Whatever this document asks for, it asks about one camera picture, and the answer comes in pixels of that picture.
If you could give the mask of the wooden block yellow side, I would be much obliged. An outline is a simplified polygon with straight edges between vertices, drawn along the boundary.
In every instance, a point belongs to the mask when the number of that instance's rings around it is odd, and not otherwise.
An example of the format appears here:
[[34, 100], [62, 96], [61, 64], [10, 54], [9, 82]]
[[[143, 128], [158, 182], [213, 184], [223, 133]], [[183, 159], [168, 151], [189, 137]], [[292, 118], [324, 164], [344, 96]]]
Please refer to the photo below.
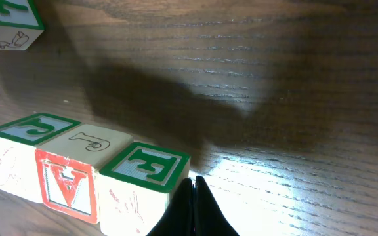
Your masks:
[[190, 155], [133, 142], [100, 171], [100, 230], [105, 235], [147, 235], [166, 211]]

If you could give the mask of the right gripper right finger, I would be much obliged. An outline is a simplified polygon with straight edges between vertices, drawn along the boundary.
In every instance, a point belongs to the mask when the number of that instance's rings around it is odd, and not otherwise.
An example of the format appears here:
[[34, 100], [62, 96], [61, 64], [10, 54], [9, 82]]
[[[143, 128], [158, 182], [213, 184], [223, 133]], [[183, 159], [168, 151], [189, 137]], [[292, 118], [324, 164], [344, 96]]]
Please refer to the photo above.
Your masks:
[[202, 176], [196, 176], [193, 207], [195, 236], [239, 235], [224, 217]]

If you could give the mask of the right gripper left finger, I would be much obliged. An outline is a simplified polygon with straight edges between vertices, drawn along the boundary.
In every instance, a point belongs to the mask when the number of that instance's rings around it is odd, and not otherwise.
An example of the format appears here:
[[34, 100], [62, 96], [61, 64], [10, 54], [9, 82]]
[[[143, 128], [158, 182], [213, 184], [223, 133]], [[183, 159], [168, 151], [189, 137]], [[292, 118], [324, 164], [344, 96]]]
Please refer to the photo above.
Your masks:
[[192, 225], [192, 181], [184, 179], [163, 216], [147, 236], [191, 236]]

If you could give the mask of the wooden block red side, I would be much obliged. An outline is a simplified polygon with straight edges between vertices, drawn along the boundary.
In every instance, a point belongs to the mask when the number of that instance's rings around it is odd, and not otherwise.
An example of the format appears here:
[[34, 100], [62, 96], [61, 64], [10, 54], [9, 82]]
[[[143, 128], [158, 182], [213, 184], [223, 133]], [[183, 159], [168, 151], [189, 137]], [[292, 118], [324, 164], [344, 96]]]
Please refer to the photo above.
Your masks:
[[0, 50], [26, 50], [44, 31], [33, 0], [0, 0]]

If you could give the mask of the red letter block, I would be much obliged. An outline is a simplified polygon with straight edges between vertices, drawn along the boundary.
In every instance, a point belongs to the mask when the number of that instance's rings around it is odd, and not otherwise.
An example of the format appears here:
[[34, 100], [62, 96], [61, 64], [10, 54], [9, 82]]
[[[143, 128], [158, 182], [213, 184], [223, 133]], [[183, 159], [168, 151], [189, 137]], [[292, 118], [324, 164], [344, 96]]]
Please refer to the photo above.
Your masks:
[[35, 151], [43, 204], [97, 224], [99, 170], [133, 142], [130, 134], [79, 125]]

